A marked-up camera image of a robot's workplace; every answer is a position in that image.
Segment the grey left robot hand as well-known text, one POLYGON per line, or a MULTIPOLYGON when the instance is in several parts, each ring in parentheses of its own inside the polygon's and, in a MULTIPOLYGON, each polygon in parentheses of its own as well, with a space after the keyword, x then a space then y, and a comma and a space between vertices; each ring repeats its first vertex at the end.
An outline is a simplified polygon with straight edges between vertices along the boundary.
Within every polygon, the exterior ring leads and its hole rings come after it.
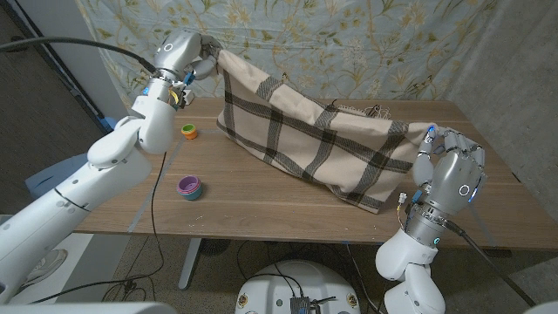
POLYGON ((221 44, 209 35, 173 31, 156 51, 154 67, 159 77, 189 85, 212 74, 221 48, 221 44))

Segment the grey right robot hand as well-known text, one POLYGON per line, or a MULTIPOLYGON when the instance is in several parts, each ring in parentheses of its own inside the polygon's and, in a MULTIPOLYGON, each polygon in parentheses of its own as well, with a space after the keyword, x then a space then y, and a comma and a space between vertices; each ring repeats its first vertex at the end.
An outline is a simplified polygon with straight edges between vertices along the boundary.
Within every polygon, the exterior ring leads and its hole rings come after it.
POLYGON ((474 201, 487 179, 485 150, 449 127, 429 126, 419 142, 412 167, 422 202, 447 215, 456 215, 474 201))

